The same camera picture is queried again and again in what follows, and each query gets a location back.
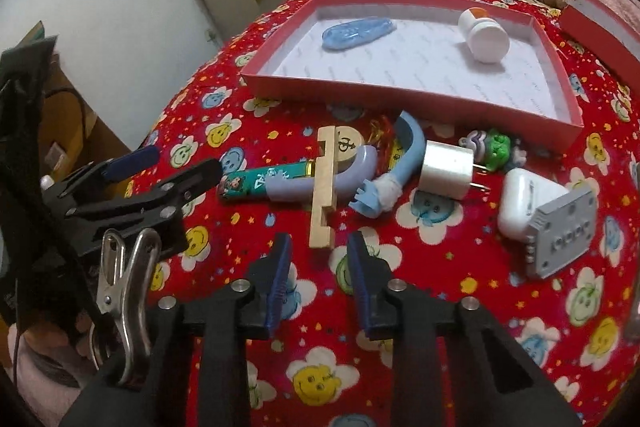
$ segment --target charger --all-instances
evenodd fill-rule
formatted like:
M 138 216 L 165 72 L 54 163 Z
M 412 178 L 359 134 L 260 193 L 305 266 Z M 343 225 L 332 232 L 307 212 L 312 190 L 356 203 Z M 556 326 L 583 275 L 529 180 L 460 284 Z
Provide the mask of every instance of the charger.
M 428 140 L 418 190 L 453 200 L 462 200 L 471 187 L 488 192 L 488 187 L 473 182 L 474 168 L 486 171 L 474 163 L 471 149 Z

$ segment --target hole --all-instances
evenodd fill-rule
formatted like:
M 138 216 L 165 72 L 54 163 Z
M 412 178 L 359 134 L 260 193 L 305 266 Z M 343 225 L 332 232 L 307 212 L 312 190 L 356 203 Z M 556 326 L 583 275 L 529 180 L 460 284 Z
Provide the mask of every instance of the hole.
M 498 393 L 516 393 L 533 385 L 527 371 L 513 358 L 509 348 L 496 338 L 493 331 L 482 330 L 482 343 Z

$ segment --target white power adapter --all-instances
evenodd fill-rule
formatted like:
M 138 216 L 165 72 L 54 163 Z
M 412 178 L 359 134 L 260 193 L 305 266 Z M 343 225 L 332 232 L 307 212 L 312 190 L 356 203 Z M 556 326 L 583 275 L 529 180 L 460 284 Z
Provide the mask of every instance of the white power adapter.
M 505 237 L 526 243 L 525 231 L 536 209 L 568 192 L 562 185 L 525 169 L 509 171 L 504 177 L 498 230 Z
M 474 167 L 486 171 L 475 165 L 471 149 L 428 140 L 418 190 L 453 200 L 462 200 L 470 187 L 487 192 L 488 187 L 472 182 Z

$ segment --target white bottle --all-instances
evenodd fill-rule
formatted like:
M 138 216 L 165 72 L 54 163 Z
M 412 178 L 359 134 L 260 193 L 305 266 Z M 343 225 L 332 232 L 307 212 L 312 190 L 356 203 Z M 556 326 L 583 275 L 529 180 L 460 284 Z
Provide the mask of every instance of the white bottle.
M 485 64 L 500 62 L 509 51 L 510 40 L 483 8 L 470 8 L 460 15 L 458 28 L 474 58 Z

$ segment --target metal clamp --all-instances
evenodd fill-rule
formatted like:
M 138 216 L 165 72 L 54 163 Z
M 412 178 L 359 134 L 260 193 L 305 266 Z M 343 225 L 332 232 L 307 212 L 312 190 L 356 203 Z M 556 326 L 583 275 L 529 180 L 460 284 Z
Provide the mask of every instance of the metal clamp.
M 144 229 L 136 238 L 127 261 L 122 236 L 107 230 L 102 238 L 96 303 L 103 314 L 113 317 L 119 342 L 124 346 L 125 366 L 118 385 L 132 383 L 144 375 L 151 352 L 146 330 L 146 292 L 158 263 L 161 242 L 158 232 Z M 99 338 L 92 326 L 89 344 L 99 368 L 111 356 L 114 338 Z

